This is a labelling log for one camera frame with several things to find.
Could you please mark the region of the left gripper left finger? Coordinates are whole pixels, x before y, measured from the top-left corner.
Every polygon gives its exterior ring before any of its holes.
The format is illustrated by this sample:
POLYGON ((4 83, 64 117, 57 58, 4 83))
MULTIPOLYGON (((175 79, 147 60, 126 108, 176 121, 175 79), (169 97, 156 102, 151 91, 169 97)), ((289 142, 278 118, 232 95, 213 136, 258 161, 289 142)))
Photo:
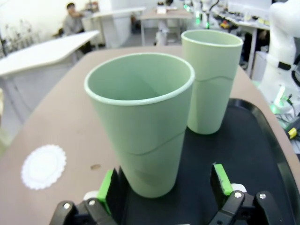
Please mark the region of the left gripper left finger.
POLYGON ((60 202, 52 216, 53 225, 121 225, 127 201, 128 181, 121 168, 108 170, 96 194, 76 205, 60 202))

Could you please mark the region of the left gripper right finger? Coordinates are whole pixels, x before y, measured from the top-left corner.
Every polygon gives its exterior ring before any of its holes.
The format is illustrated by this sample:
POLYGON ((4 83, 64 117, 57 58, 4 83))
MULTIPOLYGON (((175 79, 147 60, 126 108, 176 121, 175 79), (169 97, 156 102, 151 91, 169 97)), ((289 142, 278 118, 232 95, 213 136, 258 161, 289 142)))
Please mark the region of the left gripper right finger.
POLYGON ((281 224, 281 212, 272 194, 248 194, 243 185, 230 182, 222 164, 212 165, 210 185, 218 207, 211 225, 233 225, 238 221, 248 225, 281 224))

